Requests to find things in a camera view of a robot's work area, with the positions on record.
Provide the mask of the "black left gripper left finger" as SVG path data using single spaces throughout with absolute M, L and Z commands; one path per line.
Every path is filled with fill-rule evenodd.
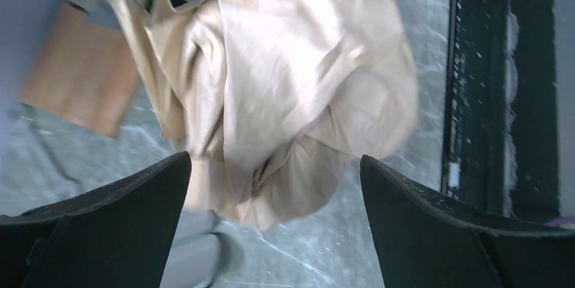
M 158 287 L 191 174 L 176 153 L 126 178 L 1 216 L 2 287 Z

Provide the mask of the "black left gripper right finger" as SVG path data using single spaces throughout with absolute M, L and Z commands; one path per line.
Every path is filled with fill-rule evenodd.
M 386 287 L 573 287 L 574 231 L 480 211 L 363 156 Z

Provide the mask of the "brown plywood board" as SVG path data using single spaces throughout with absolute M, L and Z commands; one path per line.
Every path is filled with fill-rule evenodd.
M 120 30 L 61 2 L 20 101 L 113 137 L 139 82 L 130 50 Z

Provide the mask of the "beige black folding umbrella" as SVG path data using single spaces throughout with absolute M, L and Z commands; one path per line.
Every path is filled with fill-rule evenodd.
M 185 209 L 260 230 L 302 218 L 417 125 L 395 0 L 109 2 L 164 138 L 191 158 Z

